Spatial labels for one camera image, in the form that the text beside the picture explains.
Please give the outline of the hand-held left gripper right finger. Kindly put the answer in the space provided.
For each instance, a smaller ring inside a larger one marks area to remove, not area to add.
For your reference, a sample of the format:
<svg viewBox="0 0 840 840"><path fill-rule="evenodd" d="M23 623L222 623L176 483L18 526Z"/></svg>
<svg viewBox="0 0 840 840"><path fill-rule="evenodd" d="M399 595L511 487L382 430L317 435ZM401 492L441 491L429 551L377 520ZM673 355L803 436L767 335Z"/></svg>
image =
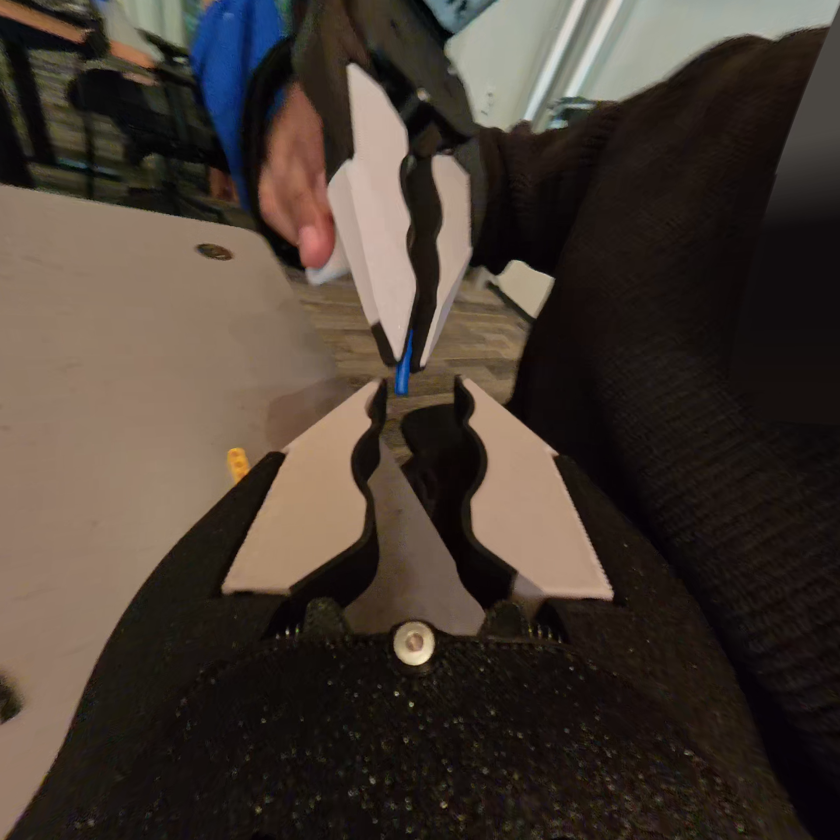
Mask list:
<svg viewBox="0 0 840 840"><path fill-rule="evenodd" d="M466 442L477 454L462 527L490 603L613 602L559 454L472 380L458 377L455 396Z"/></svg>

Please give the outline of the person's black knit sweater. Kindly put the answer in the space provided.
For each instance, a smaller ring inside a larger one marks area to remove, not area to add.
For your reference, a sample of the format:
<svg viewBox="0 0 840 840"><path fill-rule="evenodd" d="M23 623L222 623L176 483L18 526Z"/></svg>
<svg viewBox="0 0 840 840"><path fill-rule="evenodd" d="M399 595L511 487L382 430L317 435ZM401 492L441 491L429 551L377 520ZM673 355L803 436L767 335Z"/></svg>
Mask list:
<svg viewBox="0 0 840 840"><path fill-rule="evenodd" d="M732 383L773 173L529 165L510 259L555 270L511 407L638 515L690 584L819 838L838 838L838 428Z"/></svg>

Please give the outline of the person's right forearm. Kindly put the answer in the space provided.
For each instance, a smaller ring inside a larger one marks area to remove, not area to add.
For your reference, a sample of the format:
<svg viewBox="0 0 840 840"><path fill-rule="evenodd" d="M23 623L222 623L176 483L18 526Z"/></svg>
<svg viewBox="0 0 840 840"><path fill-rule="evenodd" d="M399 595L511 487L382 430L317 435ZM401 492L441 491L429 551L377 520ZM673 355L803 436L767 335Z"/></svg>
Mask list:
<svg viewBox="0 0 840 840"><path fill-rule="evenodd" d="M828 32L730 38L566 129L480 129L470 264L741 287Z"/></svg>

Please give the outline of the white box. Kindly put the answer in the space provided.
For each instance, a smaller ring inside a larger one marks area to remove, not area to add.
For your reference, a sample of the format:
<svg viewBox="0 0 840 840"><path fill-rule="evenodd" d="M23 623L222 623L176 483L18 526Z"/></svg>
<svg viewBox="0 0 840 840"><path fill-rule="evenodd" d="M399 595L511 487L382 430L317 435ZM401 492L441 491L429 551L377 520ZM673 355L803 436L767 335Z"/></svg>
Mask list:
<svg viewBox="0 0 840 840"><path fill-rule="evenodd" d="M520 260L513 260L498 275L485 270L487 287L506 307L528 323L539 316L553 288L554 279L532 269Z"/></svg>

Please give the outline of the black office chair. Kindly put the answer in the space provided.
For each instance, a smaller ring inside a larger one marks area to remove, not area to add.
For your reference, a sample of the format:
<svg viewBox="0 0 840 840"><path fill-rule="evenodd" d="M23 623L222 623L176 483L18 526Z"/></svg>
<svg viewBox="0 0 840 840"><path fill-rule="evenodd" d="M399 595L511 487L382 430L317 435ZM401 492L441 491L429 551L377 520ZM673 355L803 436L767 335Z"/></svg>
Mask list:
<svg viewBox="0 0 840 840"><path fill-rule="evenodd" d="M110 119L123 136L131 165L157 154L228 173L186 51L150 31L139 33L162 55L152 65L154 81L144 83L118 70L85 69L68 85L70 105L80 113Z"/></svg>

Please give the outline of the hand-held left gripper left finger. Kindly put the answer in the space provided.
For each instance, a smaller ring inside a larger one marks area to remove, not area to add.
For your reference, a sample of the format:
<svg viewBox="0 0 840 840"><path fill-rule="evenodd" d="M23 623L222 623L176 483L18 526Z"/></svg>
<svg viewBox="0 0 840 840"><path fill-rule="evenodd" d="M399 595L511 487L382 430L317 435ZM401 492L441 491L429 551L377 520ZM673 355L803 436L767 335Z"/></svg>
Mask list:
<svg viewBox="0 0 840 840"><path fill-rule="evenodd" d="M372 380L281 450L281 462L222 583L289 608L355 601L379 562L370 479L380 463L387 386Z"/></svg>

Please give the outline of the person's right hand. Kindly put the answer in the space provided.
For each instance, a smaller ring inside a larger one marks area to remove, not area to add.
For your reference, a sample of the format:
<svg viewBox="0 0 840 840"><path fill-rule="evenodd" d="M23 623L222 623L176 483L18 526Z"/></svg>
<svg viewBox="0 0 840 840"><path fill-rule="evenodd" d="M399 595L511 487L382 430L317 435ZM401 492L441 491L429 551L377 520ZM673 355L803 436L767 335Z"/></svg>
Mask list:
<svg viewBox="0 0 840 840"><path fill-rule="evenodd" d="M323 268L335 246L325 163L322 121L294 82L269 126L259 210L267 225L297 248L305 269Z"/></svg>

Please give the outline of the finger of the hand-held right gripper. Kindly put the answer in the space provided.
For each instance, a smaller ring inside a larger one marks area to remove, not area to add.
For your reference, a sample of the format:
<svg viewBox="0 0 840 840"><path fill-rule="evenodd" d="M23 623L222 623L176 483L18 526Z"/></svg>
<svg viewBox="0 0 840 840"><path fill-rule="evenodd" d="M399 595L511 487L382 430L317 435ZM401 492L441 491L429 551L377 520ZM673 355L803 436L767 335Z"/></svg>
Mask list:
<svg viewBox="0 0 840 840"><path fill-rule="evenodd" d="M329 183L329 201L363 313L384 343L383 360L397 366L417 297L402 184L408 134L382 87L355 64L346 72L353 152Z"/></svg>
<svg viewBox="0 0 840 840"><path fill-rule="evenodd" d="M469 175L452 154L414 159L404 177L415 298L407 369L428 364L472 256Z"/></svg>

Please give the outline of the blue cloth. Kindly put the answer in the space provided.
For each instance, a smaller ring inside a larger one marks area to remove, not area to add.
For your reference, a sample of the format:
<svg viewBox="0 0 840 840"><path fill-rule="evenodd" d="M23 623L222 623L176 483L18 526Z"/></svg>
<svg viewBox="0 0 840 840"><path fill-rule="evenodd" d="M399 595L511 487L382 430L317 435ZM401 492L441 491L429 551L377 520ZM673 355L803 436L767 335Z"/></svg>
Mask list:
<svg viewBox="0 0 840 840"><path fill-rule="evenodd" d="M245 210L249 210L242 152L246 93L260 62L287 35L287 22L275 1L207 2L194 30L192 72Z"/></svg>

